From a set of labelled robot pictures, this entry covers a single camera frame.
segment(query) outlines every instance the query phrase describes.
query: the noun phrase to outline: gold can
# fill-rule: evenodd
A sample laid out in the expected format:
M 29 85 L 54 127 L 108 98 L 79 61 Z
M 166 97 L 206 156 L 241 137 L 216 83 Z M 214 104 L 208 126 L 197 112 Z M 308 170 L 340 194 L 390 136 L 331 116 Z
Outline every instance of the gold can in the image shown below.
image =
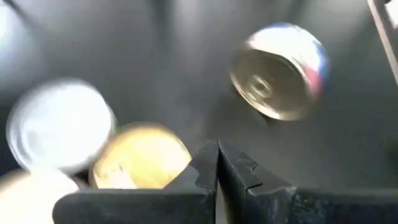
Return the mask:
M 133 123 L 115 135 L 90 171 L 99 189 L 162 189 L 191 161 L 183 142 L 155 123 Z

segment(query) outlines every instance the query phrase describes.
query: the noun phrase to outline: dark gray surface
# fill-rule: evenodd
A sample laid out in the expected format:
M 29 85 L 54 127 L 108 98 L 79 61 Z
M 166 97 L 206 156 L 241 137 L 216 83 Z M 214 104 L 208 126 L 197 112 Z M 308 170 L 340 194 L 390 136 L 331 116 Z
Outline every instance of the dark gray surface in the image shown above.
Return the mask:
M 121 124 L 159 121 L 192 154 L 220 138 L 295 185 L 398 185 L 398 87 L 366 1 L 16 3 L 20 13 L 0 7 L 3 124 L 27 89 L 80 77 L 102 92 Z M 267 123 L 228 76 L 242 41 L 279 21 L 310 31 L 331 57 L 324 95 L 303 121 Z M 17 165 L 1 136 L 4 173 Z

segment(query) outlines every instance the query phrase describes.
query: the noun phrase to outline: black plastic housing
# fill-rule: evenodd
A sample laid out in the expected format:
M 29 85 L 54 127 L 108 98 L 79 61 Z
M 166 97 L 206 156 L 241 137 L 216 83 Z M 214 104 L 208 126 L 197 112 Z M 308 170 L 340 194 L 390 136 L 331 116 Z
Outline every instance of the black plastic housing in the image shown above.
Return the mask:
M 223 143 L 218 170 L 228 223 L 398 223 L 398 190 L 294 187 Z
M 54 206 L 55 224 L 215 223 L 218 145 L 208 141 L 162 190 L 81 190 Z

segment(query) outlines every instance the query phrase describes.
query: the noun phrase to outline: aluminum can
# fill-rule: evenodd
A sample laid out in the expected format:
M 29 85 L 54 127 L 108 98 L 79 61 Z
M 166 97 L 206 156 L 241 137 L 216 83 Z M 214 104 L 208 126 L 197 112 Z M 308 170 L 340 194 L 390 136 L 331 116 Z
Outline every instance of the aluminum can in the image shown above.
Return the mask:
M 26 93 L 9 115 L 6 135 L 24 169 L 73 175 L 98 159 L 115 125 L 113 112 L 95 87 L 67 78 Z
M 303 118 L 318 99 L 329 70 L 322 44 L 292 24 L 254 33 L 233 58 L 230 77 L 242 97 L 264 115 Z
M 183 142 L 156 123 L 132 123 L 118 132 L 90 170 L 99 189 L 162 189 L 189 164 Z
M 53 224 L 55 203 L 77 190 L 58 170 L 14 170 L 0 178 L 0 223 Z

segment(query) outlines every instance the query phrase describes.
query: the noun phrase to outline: can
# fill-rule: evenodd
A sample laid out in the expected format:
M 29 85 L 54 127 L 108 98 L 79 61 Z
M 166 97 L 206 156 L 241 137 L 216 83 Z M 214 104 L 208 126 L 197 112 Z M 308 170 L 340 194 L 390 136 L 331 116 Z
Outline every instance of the can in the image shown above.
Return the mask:
M 90 171 L 90 184 L 99 189 L 162 189 L 191 159 L 170 129 L 156 123 L 132 123 L 109 141 Z
M 24 169 L 73 175 L 89 168 L 114 132 L 116 118 L 86 81 L 63 78 L 26 93 L 7 121 L 7 141 Z
M 0 178 L 0 223 L 53 224 L 55 203 L 79 190 L 57 170 L 14 170 Z
M 275 24 L 254 33 L 232 59 L 230 77 L 241 96 L 264 115 L 303 118 L 328 74 L 328 57 L 309 32 Z

